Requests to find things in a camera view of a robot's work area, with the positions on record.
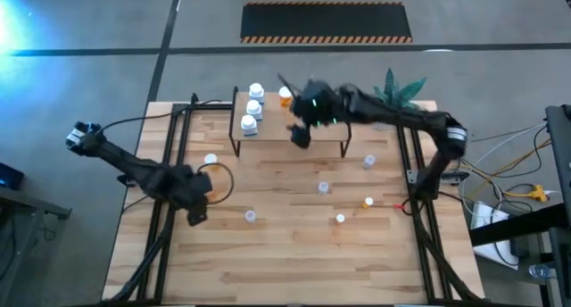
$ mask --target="gray floor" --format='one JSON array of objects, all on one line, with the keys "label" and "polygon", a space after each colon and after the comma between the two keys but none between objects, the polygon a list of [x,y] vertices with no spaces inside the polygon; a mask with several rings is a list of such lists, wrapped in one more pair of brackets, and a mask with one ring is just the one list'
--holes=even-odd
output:
[{"label": "gray floor", "polygon": [[[172,0],[0,0],[0,50],[159,47]],[[181,0],[171,46],[239,46],[240,8],[260,0]],[[571,10],[563,0],[398,0],[410,18],[416,44],[569,42]],[[9,29],[11,36],[2,36]],[[125,189],[105,163],[80,158],[63,142],[76,120],[108,123],[141,115],[156,56],[0,56],[0,162],[26,173],[24,190],[73,207],[70,220],[49,221],[57,238],[39,237],[19,279],[14,306],[94,303],[102,293]],[[402,83],[428,77],[420,99],[435,99],[474,138],[538,124],[547,105],[569,104],[571,52],[269,54],[170,56],[157,99],[228,100],[234,85],[279,84],[276,72],[295,83],[313,75],[365,90],[383,83],[392,67]],[[108,137],[134,151],[140,123],[110,129]],[[532,134],[493,153],[499,164],[532,148]],[[477,160],[500,140],[474,143]],[[533,182],[559,189],[550,148],[542,169],[501,181]],[[519,171],[534,168],[528,160]],[[476,178],[468,181],[470,189]],[[492,203],[486,190],[479,200]],[[549,204],[557,203],[554,196]],[[546,204],[529,202],[535,209]],[[513,281],[493,263],[479,263],[486,296],[499,303],[538,305],[539,290]]]}]

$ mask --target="wooden tabletop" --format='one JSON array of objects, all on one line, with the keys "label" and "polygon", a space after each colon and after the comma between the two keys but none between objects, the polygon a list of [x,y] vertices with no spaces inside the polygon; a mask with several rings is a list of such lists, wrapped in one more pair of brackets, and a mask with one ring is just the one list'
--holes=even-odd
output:
[{"label": "wooden tabletop", "polygon": [[[246,105],[250,101],[247,92],[236,93],[236,106],[234,108],[234,126],[232,127],[232,138],[235,141],[289,141],[292,132],[286,126],[301,123],[287,107],[282,107],[279,103],[277,93],[264,94],[264,105],[262,107],[262,120],[258,122],[258,134],[245,137],[240,126],[242,117],[246,115]],[[346,141],[349,138],[347,126],[329,125],[318,128],[311,128],[312,141]]]},{"label": "wooden tabletop", "polygon": [[[435,109],[434,102],[420,104]],[[149,104],[147,115],[170,112],[171,105]],[[314,142],[302,150],[287,141],[243,145],[236,158],[228,140],[229,121],[230,112],[224,111],[192,116],[185,162],[195,166],[215,153],[234,173],[236,187],[197,227],[186,224],[184,212],[177,213],[163,303],[426,303],[411,218],[393,208],[407,197],[394,129],[354,125],[344,159],[337,143]],[[161,160],[168,125],[168,118],[145,122],[139,157]],[[426,134],[420,138],[429,160],[434,144]],[[173,161],[177,140],[174,145]],[[364,170],[368,154],[377,162]],[[209,196],[214,199],[226,192],[228,176],[217,170],[211,178],[215,192]],[[317,194],[320,181],[329,183],[329,194]],[[129,190],[126,205],[141,195]],[[362,209],[366,196],[375,204]],[[141,262],[152,207],[152,200],[145,200],[121,217],[104,298],[116,294]],[[446,258],[483,297],[461,204],[441,196],[434,207]],[[248,210],[257,214],[254,224],[244,220]],[[338,213],[346,217],[342,225],[334,223]],[[440,293],[432,260],[431,270]]]}]

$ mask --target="artificial plant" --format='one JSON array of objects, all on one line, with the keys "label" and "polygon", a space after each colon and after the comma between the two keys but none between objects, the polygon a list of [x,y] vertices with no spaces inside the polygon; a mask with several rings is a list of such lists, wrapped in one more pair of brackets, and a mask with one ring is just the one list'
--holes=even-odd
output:
[{"label": "artificial plant", "polygon": [[425,82],[426,78],[423,78],[408,84],[403,89],[399,89],[399,82],[394,79],[393,71],[389,68],[385,77],[385,89],[382,90],[379,87],[374,87],[375,95],[387,104],[416,110],[419,106],[411,103],[410,100],[420,92]]}]

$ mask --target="black mat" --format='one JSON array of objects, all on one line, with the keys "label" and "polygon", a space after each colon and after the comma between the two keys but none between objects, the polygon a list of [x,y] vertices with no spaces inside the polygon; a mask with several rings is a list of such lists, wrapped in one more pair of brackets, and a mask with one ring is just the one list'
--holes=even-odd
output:
[{"label": "black mat", "polygon": [[399,2],[251,2],[242,11],[242,43],[411,43]]}]

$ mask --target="small white cap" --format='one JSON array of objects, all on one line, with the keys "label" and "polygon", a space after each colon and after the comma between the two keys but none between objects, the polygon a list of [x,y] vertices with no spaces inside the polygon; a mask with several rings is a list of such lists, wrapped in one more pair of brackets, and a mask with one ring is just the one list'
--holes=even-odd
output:
[{"label": "small white cap", "polygon": [[246,221],[248,221],[250,223],[254,223],[256,221],[256,212],[253,212],[252,210],[248,210],[246,212],[246,214],[244,215],[244,218],[246,219]]},{"label": "small white cap", "polygon": [[327,182],[319,182],[318,191],[321,194],[326,194],[328,189],[329,189],[329,184]]},{"label": "small white cap", "polygon": [[373,156],[371,154],[365,156],[365,163],[369,164],[369,165],[375,163],[375,156]]},{"label": "small white cap", "polygon": [[216,163],[218,161],[218,156],[216,156],[216,154],[214,153],[209,153],[206,154],[206,156],[204,156],[204,163],[209,164],[209,163]]},{"label": "small white cap", "polygon": [[244,115],[242,117],[242,126],[243,127],[253,127],[253,125],[256,123],[256,119],[254,119],[254,117],[252,115]]},{"label": "small white cap", "polygon": [[248,101],[248,104],[246,105],[246,111],[257,112],[259,109],[260,109],[260,102],[256,100]]},{"label": "small white cap", "polygon": [[292,92],[290,92],[287,87],[281,87],[279,89],[279,97],[290,98],[292,97]]},{"label": "small white cap", "polygon": [[250,85],[250,93],[254,94],[261,94],[263,93],[264,89],[261,87],[259,83],[253,83]]}]

